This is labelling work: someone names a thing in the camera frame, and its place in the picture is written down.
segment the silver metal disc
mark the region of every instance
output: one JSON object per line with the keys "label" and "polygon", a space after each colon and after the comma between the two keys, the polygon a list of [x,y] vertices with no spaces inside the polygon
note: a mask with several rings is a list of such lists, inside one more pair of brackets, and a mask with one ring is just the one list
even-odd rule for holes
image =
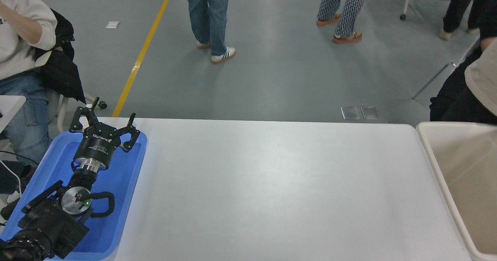
{"label": "silver metal disc", "polygon": [[76,196],[87,194],[90,194],[90,191],[81,186],[75,186],[67,190],[64,196],[62,196],[62,209],[69,214],[80,214],[84,212],[92,205],[92,199],[76,202]]}

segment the white table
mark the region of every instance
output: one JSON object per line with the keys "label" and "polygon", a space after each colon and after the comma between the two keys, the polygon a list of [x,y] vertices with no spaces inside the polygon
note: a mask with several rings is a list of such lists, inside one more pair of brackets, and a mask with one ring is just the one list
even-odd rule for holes
{"label": "white table", "polygon": [[135,123],[148,147],[107,261],[471,260],[409,125]]}
{"label": "white table", "polygon": [[2,117],[0,117],[0,132],[5,129],[25,101],[26,97],[24,96],[0,95],[0,113],[2,114]]}

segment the chair wheel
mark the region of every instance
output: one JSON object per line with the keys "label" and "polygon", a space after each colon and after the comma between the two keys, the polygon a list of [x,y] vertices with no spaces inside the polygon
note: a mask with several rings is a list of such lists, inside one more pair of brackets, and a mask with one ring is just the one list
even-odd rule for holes
{"label": "chair wheel", "polygon": [[98,103],[98,107],[102,110],[106,109],[107,108],[107,103],[105,103],[105,101],[101,101]]}

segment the black pants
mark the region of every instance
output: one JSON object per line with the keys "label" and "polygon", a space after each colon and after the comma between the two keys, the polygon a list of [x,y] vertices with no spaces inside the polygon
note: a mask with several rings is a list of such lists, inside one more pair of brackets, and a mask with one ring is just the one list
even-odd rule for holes
{"label": "black pants", "polygon": [[476,48],[447,78],[436,97],[430,99],[430,121],[497,124],[492,114],[467,87],[464,71],[481,56]]}
{"label": "black pants", "polygon": [[[464,12],[471,0],[451,0],[447,13],[443,18],[443,29],[452,33],[461,24]],[[467,27],[474,29],[479,27],[479,17],[481,13],[489,6],[495,4],[496,0],[474,0],[471,6]]]}
{"label": "black pants", "polygon": [[[11,171],[13,171],[18,177],[25,176],[29,170],[30,166],[24,166],[20,162],[15,161],[3,161]],[[0,194],[12,194],[16,191],[18,185],[17,178],[13,176],[5,167],[0,164]]]}

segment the white sweatshirt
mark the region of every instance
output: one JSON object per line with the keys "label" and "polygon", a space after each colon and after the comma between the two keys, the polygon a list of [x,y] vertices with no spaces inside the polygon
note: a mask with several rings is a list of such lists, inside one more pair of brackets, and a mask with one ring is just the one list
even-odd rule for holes
{"label": "white sweatshirt", "polygon": [[467,87],[493,114],[497,115],[497,39],[464,72]]}
{"label": "white sweatshirt", "polygon": [[[50,50],[55,45],[57,20],[42,0],[1,1],[20,15],[41,24],[41,39],[33,47]],[[21,39],[0,15],[0,79],[34,68],[33,55],[31,45]]]}

